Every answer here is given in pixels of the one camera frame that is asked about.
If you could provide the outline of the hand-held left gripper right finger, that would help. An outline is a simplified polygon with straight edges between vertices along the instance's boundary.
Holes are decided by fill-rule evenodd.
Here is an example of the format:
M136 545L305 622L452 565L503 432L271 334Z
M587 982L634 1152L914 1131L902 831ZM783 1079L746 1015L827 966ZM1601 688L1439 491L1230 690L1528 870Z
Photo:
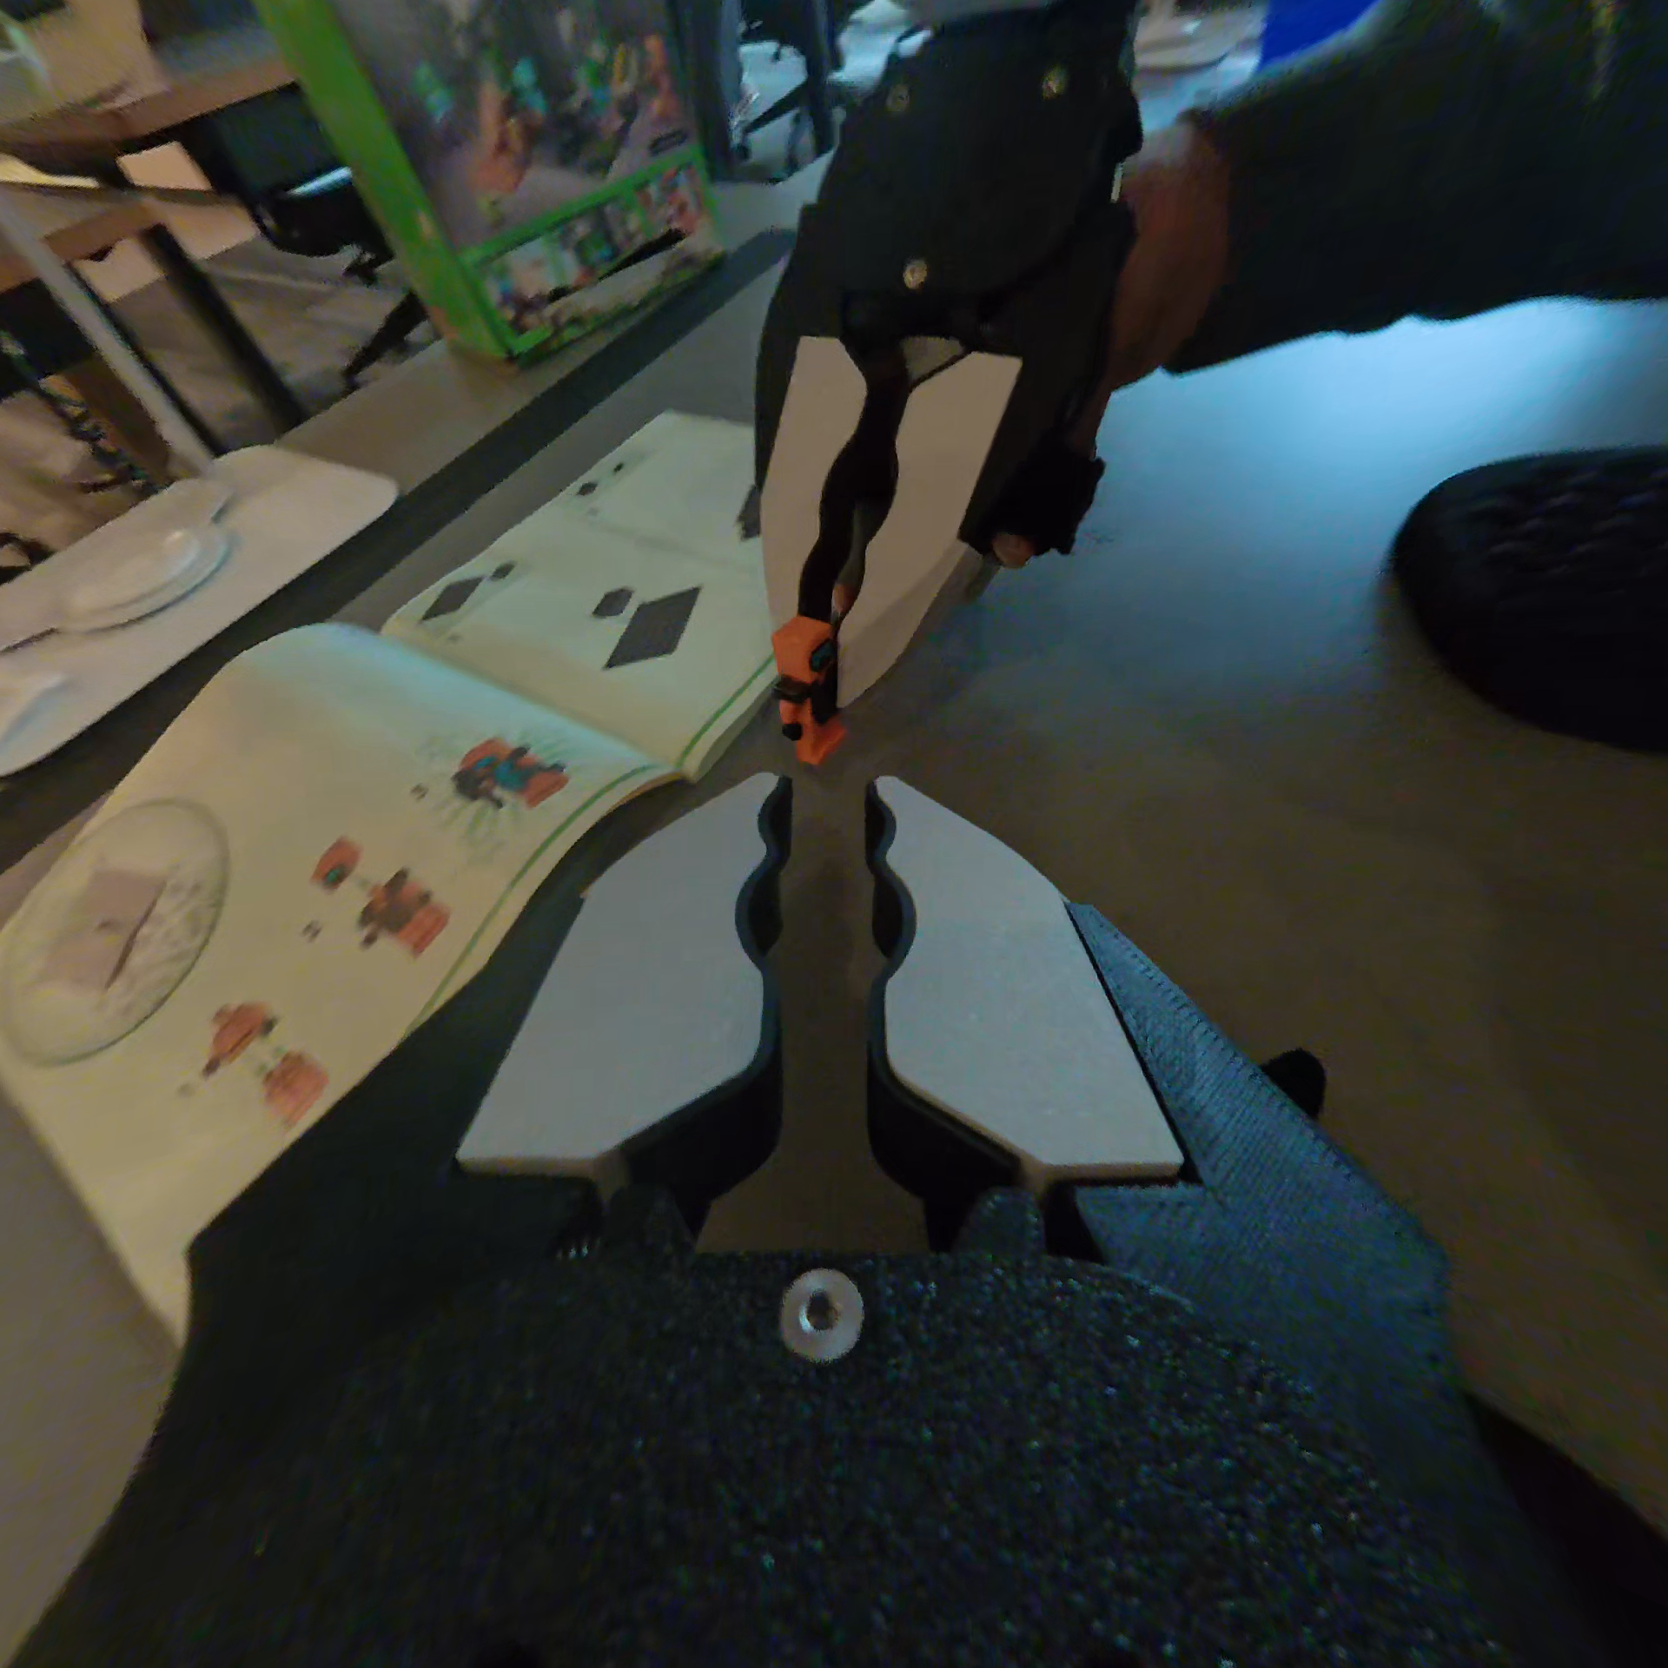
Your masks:
M883 1065L1033 1188L1174 1182L1184 1154L1065 894L896 777L873 783L881 898L900 908Z

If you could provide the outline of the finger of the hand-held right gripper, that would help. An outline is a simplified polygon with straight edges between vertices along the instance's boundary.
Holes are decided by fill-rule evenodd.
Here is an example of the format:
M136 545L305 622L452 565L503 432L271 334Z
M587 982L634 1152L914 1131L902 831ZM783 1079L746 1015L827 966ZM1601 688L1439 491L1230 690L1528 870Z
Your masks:
M861 491L839 581L839 704L853 710L910 650L964 555L964 525L1022 362L952 356L908 382L883 442L883 481Z
M777 426L763 432L769 624L813 620L843 654L902 654L904 589L877 543L900 481L904 346L807 336L783 366Z

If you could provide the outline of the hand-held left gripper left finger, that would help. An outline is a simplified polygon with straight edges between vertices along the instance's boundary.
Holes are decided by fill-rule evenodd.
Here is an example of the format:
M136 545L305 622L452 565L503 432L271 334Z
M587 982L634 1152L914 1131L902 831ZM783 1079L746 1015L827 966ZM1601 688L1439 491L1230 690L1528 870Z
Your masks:
M458 1160L483 1176L636 1180L680 1117L755 1079L779 1013L773 904L791 779L755 775L587 890Z

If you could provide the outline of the white instruction booklet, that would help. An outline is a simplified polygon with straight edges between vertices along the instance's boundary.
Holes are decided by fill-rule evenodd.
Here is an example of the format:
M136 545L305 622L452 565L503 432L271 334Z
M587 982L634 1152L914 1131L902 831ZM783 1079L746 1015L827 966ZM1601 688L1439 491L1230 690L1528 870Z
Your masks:
M5 1097L176 1343L190 1244L775 680L755 436L666 412L380 632L239 656L5 928Z

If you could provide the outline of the green toy brick box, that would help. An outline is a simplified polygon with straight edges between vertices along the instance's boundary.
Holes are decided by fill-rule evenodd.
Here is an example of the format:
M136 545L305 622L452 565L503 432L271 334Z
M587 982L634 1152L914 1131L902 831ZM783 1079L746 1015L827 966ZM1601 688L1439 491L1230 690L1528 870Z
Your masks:
M539 360L726 259L664 3L261 3L456 348Z

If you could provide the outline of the person's right hand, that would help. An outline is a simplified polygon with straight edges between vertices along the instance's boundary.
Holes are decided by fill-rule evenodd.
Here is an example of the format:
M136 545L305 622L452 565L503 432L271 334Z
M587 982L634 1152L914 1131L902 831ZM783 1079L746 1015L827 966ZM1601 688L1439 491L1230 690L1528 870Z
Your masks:
M1119 199L1135 241L1113 299L1105 366L1079 422L1087 448L1113 396L1166 370L1204 322L1228 269L1230 197L1226 160L1198 114L1147 140L1125 168Z

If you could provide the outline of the black office chair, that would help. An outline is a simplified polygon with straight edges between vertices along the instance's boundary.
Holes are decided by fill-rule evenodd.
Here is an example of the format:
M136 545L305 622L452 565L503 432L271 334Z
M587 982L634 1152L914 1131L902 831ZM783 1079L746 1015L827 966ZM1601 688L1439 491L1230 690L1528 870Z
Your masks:
M674 3L708 174L785 181L819 164L904 36L888 3Z

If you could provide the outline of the wooden table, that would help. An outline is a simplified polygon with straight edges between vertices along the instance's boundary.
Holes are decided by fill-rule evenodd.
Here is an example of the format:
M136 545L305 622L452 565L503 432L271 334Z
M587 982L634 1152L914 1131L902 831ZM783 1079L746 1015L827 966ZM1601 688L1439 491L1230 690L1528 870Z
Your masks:
M180 146L217 203L231 203L261 239L297 259L350 255L348 279L374 287L392 263L350 172L313 118L279 46L257 25L188 35L156 50L156 72L132 74L118 96L5 126L5 156L54 181L86 179L136 195L130 158ZM138 235L170 295L235 384L285 436L305 406L209 271L160 223ZM344 392L398 362L428 328L406 289L342 366Z

